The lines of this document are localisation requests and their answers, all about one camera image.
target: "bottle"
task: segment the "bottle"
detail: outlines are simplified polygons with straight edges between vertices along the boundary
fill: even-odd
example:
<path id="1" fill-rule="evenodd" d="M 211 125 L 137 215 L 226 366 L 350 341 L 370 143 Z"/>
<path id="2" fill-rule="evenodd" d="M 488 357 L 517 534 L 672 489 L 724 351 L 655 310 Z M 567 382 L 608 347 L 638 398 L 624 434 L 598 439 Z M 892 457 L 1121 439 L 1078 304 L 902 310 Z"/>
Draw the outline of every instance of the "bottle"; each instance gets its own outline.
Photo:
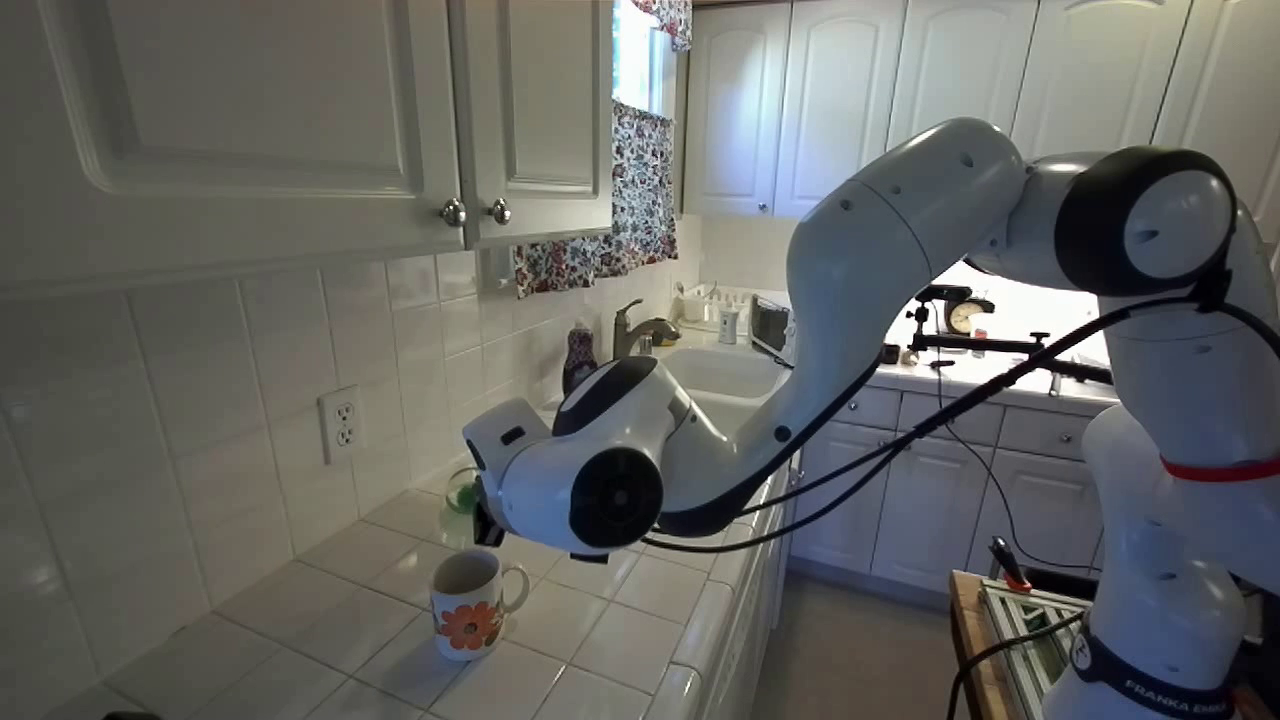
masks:
<path id="1" fill-rule="evenodd" d="M 561 392 L 573 398 L 594 367 L 594 337 L 577 323 L 562 347 Z"/>

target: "white cabinet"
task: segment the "white cabinet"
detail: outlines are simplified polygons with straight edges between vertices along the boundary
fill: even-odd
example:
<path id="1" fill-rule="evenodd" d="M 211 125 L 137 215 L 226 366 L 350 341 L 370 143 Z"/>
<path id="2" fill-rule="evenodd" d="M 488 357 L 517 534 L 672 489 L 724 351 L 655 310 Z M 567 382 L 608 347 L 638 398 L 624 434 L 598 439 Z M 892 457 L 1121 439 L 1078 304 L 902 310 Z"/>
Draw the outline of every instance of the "white cabinet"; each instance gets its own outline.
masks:
<path id="1" fill-rule="evenodd" d="M 696 14 L 688 207 L 805 215 L 889 143 L 898 0 Z"/>
<path id="2" fill-rule="evenodd" d="M 1078 459 L 1028 457 L 1028 453 L 996 453 L 996 475 L 1008 498 L 1008 514 L 1014 521 L 1014 551 L 1030 567 L 1066 567 L 1085 578 L 1093 567 L 1098 546 L 1098 505 L 1093 475 Z M 996 489 L 984 498 L 980 523 L 971 534 L 971 573 L 989 573 L 989 542 L 1012 542 L 1005 502 Z"/>
<path id="3" fill-rule="evenodd" d="M 889 439 L 892 439 L 892 434 L 854 429 L 854 424 L 819 429 L 805 444 L 799 484 L 796 489 L 805 489 L 805 484 L 813 484 L 813 480 L 819 480 L 819 475 L 827 475 L 827 471 L 877 453 Z M 830 505 L 858 475 L 864 475 L 864 470 L 843 471 L 841 480 L 799 498 L 791 521 L 813 516 L 815 508 Z M 852 502 L 843 502 L 836 514 L 827 514 L 822 521 L 799 527 L 791 535 L 791 556 L 796 562 L 813 562 L 813 566 L 827 566 L 827 567 L 843 567 L 843 573 L 872 573 L 885 489 L 889 489 L 889 470 L 872 484 L 864 484 Z"/>
<path id="4" fill-rule="evenodd" d="M 1189 0 L 1040 0 L 1014 143 L 1025 155 L 1148 143 Z"/>
<path id="5" fill-rule="evenodd" d="M 1280 245 L 1280 3 L 1200 0 L 1171 69 L 1157 143 L 1206 152 Z"/>
<path id="6" fill-rule="evenodd" d="M 948 591 L 948 573 L 968 566 L 989 484 L 984 459 L 991 459 L 991 447 L 919 439 L 892 466 L 872 566 L 877 578 Z"/>
<path id="7" fill-rule="evenodd" d="M 605 0 L 3 3 L 0 96 L 0 288 L 608 224 Z"/>
<path id="8" fill-rule="evenodd" d="M 696 14 L 688 78 L 690 213 L 768 213 L 788 53 L 788 8 Z"/>
<path id="9" fill-rule="evenodd" d="M 941 122 L 1012 129 L 1037 0 L 909 0 L 889 143 Z"/>
<path id="10" fill-rule="evenodd" d="M 806 215 L 889 148 L 898 29 L 898 0 L 791 8 L 777 215 Z"/>

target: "white mug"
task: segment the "white mug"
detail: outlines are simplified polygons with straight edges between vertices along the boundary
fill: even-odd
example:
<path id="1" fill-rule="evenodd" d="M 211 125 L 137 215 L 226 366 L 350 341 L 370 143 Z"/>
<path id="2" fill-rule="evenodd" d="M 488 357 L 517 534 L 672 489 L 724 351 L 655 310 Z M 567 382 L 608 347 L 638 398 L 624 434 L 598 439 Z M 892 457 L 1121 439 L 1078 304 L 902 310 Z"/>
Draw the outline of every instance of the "white mug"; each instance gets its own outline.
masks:
<path id="1" fill-rule="evenodd" d="M 502 602 L 502 578 L 518 580 L 518 591 Z M 502 566 L 488 550 L 453 551 L 431 578 L 435 654 L 447 659 L 474 659 L 493 654 L 502 617 L 529 597 L 529 573 Z"/>

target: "white tile countertop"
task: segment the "white tile countertop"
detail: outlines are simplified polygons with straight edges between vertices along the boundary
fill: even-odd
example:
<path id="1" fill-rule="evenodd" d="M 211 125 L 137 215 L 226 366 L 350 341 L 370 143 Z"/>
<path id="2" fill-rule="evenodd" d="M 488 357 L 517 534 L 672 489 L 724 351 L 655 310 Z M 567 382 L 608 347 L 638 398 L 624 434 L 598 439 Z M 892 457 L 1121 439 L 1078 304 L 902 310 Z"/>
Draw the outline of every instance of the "white tile countertop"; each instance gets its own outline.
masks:
<path id="1" fill-rule="evenodd" d="M 431 648 L 422 602 L 435 566 L 466 546 L 466 521 L 431 489 L 442 484 L 381 505 L 55 718 L 699 718 L 747 551 L 634 546 L 608 566 L 577 566 L 509 535 L 498 556 L 529 567 L 532 591 L 497 654 L 447 665 Z M 713 542 L 757 527 L 741 521 Z"/>

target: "electrical outlet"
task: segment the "electrical outlet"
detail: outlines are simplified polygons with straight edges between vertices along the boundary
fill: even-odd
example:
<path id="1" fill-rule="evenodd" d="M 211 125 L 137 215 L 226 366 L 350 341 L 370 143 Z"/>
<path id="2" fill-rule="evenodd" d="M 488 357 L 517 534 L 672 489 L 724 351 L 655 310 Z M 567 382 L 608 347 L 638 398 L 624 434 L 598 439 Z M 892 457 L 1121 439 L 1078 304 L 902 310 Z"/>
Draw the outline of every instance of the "electrical outlet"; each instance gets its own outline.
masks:
<path id="1" fill-rule="evenodd" d="M 323 466 L 349 459 L 359 447 L 359 404 L 350 388 L 320 398 Z"/>

